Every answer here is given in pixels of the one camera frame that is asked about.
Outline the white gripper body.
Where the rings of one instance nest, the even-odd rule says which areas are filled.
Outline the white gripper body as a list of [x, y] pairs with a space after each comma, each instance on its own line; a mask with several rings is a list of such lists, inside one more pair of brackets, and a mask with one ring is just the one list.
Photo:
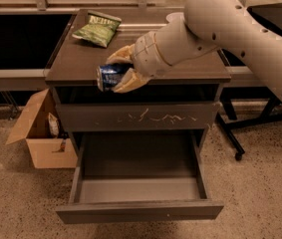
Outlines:
[[146, 78], [162, 77], [171, 69], [171, 65], [163, 59], [158, 51], [154, 31], [137, 39], [132, 60], [135, 69]]

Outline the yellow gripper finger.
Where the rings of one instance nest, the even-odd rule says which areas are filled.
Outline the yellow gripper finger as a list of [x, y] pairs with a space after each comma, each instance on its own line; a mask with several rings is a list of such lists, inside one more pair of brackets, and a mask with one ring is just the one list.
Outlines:
[[112, 87], [114, 93], [128, 93], [133, 90], [139, 89], [149, 82], [149, 77], [140, 74], [136, 69], [129, 68], [122, 77], [122, 80]]
[[134, 46], [135, 45], [128, 45], [118, 49], [107, 58], [106, 63], [107, 64], [131, 63]]

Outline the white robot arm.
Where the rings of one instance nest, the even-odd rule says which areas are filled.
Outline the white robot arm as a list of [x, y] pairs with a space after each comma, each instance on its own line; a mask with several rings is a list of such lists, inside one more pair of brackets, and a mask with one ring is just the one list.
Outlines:
[[113, 91], [136, 90], [217, 48], [236, 56], [282, 102], [282, 37], [259, 24], [238, 0], [187, 0], [181, 17], [117, 50], [109, 64], [134, 66]]

